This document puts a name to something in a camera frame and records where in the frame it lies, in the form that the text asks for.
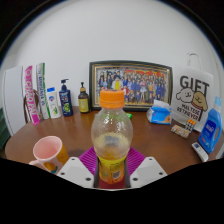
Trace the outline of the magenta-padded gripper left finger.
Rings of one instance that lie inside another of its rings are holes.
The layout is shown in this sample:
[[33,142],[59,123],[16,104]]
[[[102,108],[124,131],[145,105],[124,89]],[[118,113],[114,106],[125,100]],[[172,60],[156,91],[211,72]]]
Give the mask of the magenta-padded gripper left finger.
[[70,157],[58,176],[84,188],[96,188],[99,183],[98,158],[94,148],[79,157]]

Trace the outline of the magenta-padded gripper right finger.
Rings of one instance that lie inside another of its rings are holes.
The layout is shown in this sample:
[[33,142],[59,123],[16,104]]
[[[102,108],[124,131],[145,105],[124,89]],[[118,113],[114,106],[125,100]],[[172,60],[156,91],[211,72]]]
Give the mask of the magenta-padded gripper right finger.
[[125,163],[127,188],[143,187],[167,175],[154,157],[145,157],[134,148],[130,148]]

